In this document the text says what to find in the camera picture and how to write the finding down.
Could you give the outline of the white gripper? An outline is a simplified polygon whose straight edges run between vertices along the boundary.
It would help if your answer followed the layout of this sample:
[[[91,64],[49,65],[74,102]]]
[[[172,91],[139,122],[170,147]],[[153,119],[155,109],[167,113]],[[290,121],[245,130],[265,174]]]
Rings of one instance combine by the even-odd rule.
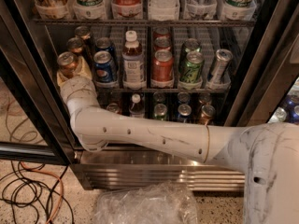
[[[82,56],[78,56],[76,75],[73,77],[72,74],[57,72],[57,84],[61,87],[60,92],[65,104],[74,98],[89,99],[96,97],[96,90],[91,81],[93,79],[91,69]]]

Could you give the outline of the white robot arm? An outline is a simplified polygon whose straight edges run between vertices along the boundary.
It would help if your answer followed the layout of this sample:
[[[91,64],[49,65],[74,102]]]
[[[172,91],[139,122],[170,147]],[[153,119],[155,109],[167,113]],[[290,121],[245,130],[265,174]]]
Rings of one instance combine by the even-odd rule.
[[[245,175],[245,224],[299,223],[299,127],[196,125],[131,118],[101,108],[92,79],[74,76],[60,94],[71,129],[85,150],[129,142]]]

